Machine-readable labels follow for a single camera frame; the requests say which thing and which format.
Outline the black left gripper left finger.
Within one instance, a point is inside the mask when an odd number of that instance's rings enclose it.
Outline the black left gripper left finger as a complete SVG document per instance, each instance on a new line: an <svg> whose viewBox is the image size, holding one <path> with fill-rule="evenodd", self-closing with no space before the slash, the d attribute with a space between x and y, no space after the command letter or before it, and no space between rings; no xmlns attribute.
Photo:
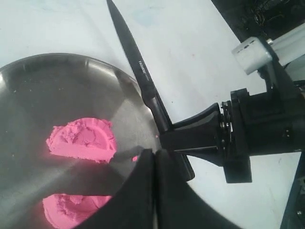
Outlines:
<svg viewBox="0 0 305 229"><path fill-rule="evenodd" d="M78 229L153 229L154 169L152 150L140 154L120 190Z"/></svg>

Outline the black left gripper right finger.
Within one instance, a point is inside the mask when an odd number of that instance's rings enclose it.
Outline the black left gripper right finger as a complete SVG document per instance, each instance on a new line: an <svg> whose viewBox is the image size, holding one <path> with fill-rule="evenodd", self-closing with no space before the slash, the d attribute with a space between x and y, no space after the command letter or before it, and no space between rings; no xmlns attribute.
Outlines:
<svg viewBox="0 0 305 229"><path fill-rule="evenodd" d="M166 150L155 154L155 200L159 229L239 228L193 191Z"/></svg>

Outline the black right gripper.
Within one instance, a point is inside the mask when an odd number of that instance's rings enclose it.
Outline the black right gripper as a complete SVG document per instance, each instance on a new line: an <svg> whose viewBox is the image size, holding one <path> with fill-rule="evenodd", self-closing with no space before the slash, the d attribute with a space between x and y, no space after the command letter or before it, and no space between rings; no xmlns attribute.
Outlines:
<svg viewBox="0 0 305 229"><path fill-rule="evenodd" d="M288 98L276 91L250 95L231 92L228 113L233 128L225 158L222 137L211 130L179 130L195 124L220 127L218 103L172 125L159 136L162 148L224 166L227 183L251 183L251 156L299 152L305 148L305 97Z"/></svg>

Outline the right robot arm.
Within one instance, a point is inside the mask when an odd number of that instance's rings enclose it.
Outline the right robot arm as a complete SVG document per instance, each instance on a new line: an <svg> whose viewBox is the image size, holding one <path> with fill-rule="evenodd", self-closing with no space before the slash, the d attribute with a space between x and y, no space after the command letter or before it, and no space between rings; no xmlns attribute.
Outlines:
<svg viewBox="0 0 305 229"><path fill-rule="evenodd" d="M305 148L305 90L284 64L304 54L300 25L275 40L250 37L233 55L246 74L258 72L266 91L231 92L231 99L178 122L160 134L164 149L201 158L224 169L227 183L252 182L250 157L299 152Z"/></svg>

